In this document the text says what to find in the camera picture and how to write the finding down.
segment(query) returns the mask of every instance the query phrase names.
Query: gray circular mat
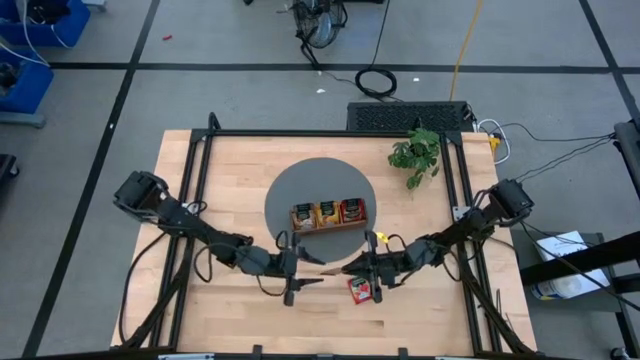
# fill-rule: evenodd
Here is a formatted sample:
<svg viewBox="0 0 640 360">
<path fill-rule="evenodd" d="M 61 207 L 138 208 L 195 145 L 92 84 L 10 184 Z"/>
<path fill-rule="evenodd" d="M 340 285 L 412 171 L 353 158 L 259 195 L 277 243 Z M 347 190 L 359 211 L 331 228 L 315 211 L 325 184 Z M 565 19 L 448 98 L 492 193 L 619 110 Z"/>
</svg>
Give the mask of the gray circular mat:
<svg viewBox="0 0 640 360">
<path fill-rule="evenodd" d="M 293 231 L 289 211 L 294 205 L 321 201 L 364 199 L 366 229 L 376 222 L 376 197 L 369 180 L 353 166 L 331 158 L 300 161 L 275 179 L 264 205 L 267 227 L 274 237 L 281 231 Z M 314 257 L 332 262 L 356 252 L 365 242 L 365 227 L 302 236 L 301 245 Z"/>
</svg>

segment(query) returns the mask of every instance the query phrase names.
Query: yellow cable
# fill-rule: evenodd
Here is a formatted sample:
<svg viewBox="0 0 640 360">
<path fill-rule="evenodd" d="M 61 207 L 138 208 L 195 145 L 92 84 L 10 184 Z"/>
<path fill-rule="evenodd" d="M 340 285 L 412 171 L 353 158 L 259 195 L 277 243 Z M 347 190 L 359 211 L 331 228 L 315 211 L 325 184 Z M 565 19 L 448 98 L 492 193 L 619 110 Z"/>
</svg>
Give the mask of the yellow cable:
<svg viewBox="0 0 640 360">
<path fill-rule="evenodd" d="M 464 43 L 462 44 L 462 48 L 460 49 L 460 56 L 458 56 L 456 67 L 453 70 L 453 80 L 451 81 L 451 92 L 449 93 L 449 101 L 453 101 L 453 94 L 456 92 L 458 69 L 460 68 L 462 58 L 464 57 L 464 52 L 467 50 L 467 45 L 469 44 L 469 39 L 471 39 L 471 34 L 473 34 L 473 28 L 476 26 L 476 20 L 478 20 L 478 15 L 480 15 L 480 9 L 482 9 L 483 2 L 483 0 L 478 0 L 478 3 L 476 5 L 476 12 L 473 14 L 473 20 L 471 20 L 471 25 L 469 25 L 469 30 L 467 30 L 467 37 L 464 38 Z"/>
</svg>

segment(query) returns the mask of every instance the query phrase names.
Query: potted plant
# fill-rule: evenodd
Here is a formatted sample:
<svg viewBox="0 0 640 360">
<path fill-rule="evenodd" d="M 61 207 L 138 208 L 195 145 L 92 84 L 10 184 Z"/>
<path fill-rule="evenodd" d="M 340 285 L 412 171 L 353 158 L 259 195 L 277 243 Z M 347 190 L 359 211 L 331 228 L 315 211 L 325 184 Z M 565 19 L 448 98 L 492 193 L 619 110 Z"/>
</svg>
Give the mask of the potted plant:
<svg viewBox="0 0 640 360">
<path fill-rule="evenodd" d="M 431 177 L 438 174 L 438 155 L 440 154 L 440 136 L 422 128 L 409 131 L 409 141 L 393 144 L 393 154 L 389 155 L 389 165 L 400 169 L 415 169 L 407 179 L 407 188 L 415 189 L 420 185 L 427 170 Z"/>
</svg>

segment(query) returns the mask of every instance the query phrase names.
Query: blue bin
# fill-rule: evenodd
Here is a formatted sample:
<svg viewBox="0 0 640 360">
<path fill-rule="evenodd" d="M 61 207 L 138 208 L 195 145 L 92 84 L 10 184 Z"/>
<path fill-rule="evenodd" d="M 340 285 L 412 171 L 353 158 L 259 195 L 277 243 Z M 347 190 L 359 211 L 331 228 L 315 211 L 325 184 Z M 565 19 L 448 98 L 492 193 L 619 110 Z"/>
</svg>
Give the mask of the blue bin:
<svg viewBox="0 0 640 360">
<path fill-rule="evenodd" d="M 30 59 L 38 59 L 31 50 L 18 50 L 16 53 Z M 20 59 L 0 50 L 0 63 L 5 62 L 20 70 L 16 84 L 6 96 L 0 96 L 0 111 L 35 113 L 53 80 L 53 72 L 44 65 Z"/>
<path fill-rule="evenodd" d="M 51 25 L 27 23 L 27 32 L 29 33 L 31 44 L 33 44 L 33 46 L 64 47 L 64 45 L 60 43 L 60 40 L 62 40 L 68 47 L 74 46 L 78 42 L 78 39 L 80 39 L 82 30 L 84 30 L 85 25 L 87 25 L 89 21 L 89 9 L 82 0 L 50 1 L 67 4 L 69 10 L 71 10 L 71 14 L 61 18 L 53 25 L 53 29 Z M 13 1 L 0 0 L 0 18 L 16 21 L 17 14 L 16 5 Z M 0 24 L 0 36 L 12 45 L 28 45 L 27 39 L 24 36 L 21 19 L 17 19 L 17 22 Z"/>
</svg>

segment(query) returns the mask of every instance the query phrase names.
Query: wooden tabletop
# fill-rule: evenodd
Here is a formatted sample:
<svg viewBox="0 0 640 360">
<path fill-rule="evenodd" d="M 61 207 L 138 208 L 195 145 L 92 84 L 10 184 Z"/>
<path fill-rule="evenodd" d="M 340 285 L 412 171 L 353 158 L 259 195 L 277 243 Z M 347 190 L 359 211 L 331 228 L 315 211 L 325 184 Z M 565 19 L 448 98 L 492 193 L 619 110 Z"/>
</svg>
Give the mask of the wooden tabletop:
<svg viewBox="0 0 640 360">
<path fill-rule="evenodd" d="M 189 137 L 188 130 L 167 131 L 160 148 L 155 174 L 167 181 L 174 197 L 180 189 Z M 277 253 L 264 218 L 269 186 L 284 169 L 298 161 L 331 157 L 359 169 L 373 186 L 377 200 L 376 231 L 401 234 L 407 242 L 441 231 L 452 223 L 443 171 L 433 179 L 423 180 L 418 189 L 408 191 L 407 172 L 387 163 L 392 144 L 401 140 L 216 137 L 204 192 L 209 207 L 201 218 L 221 230 L 251 235 L 255 245 Z M 495 184 L 498 179 L 487 136 L 465 133 L 463 141 L 473 192 Z M 463 199 L 453 147 L 450 153 L 458 198 Z M 199 155 L 196 159 L 190 194 L 195 192 Z M 142 226 L 135 253 L 159 233 L 153 226 Z M 511 242 L 505 229 L 498 229 L 494 237 Z M 125 312 L 127 336 L 157 300 L 168 244 L 165 241 L 140 260 L 132 276 Z M 392 244 L 392 250 L 399 250 L 399 246 Z M 300 262 L 297 276 L 317 277 L 323 269 L 341 266 L 359 253 L 326 266 Z M 487 241 L 484 253 L 494 301 L 499 289 L 505 318 L 524 343 L 535 349 L 513 250 Z M 205 258 L 202 256 L 199 261 L 201 269 L 206 269 Z M 457 276 L 457 266 L 449 256 L 447 264 Z M 325 277 L 323 283 L 305 287 L 296 294 L 294 307 L 285 307 L 282 298 L 264 295 L 255 277 L 244 275 L 239 269 L 231 270 L 214 261 L 213 272 L 209 284 L 193 274 L 190 277 L 178 351 L 247 353 L 254 344 L 260 344 L 265 353 L 393 355 L 399 347 L 406 347 L 411 355 L 473 354 L 462 285 L 452 281 L 442 266 L 425 267 L 405 286 L 392 291 L 384 289 L 384 301 L 380 304 L 369 301 L 357 306 L 346 285 L 349 277 L 343 275 Z M 264 278 L 263 284 L 267 290 L 278 292 L 283 281 Z M 173 305 L 168 309 L 161 344 L 168 338 Z M 490 349 L 481 310 L 478 318 L 483 348 Z M 113 343 L 119 343 L 115 335 Z"/>
</svg>

